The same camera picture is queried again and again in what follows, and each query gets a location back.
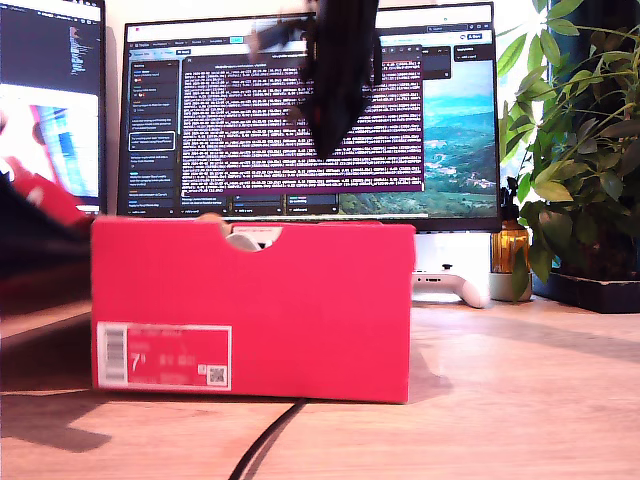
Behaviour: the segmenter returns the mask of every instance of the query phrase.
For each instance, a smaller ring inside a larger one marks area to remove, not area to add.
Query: barcode
[[[207,385],[224,387],[227,385],[227,367],[225,365],[209,365]]]
[[[105,379],[124,382],[127,374],[125,330],[106,329]]]

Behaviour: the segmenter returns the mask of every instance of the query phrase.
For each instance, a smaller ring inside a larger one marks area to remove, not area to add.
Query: black plant pot
[[[546,284],[533,276],[533,293],[598,313],[640,313],[640,281],[600,282],[551,272]]]

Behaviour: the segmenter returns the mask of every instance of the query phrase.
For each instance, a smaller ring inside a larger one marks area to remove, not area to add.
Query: qr code
[[[207,366],[207,385],[214,387],[227,386],[227,367],[226,365],[208,365]]]

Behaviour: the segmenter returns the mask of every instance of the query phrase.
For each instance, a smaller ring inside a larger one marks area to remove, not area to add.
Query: red shoe box
[[[98,218],[94,386],[406,402],[414,228],[281,227],[247,252],[214,223]]]

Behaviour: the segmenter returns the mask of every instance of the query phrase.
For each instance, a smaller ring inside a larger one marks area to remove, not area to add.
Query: white game controller
[[[413,272],[413,292],[454,293],[474,308],[485,308],[489,304],[489,292],[482,292],[473,282],[451,273],[451,265],[445,264],[443,268],[441,273]]]

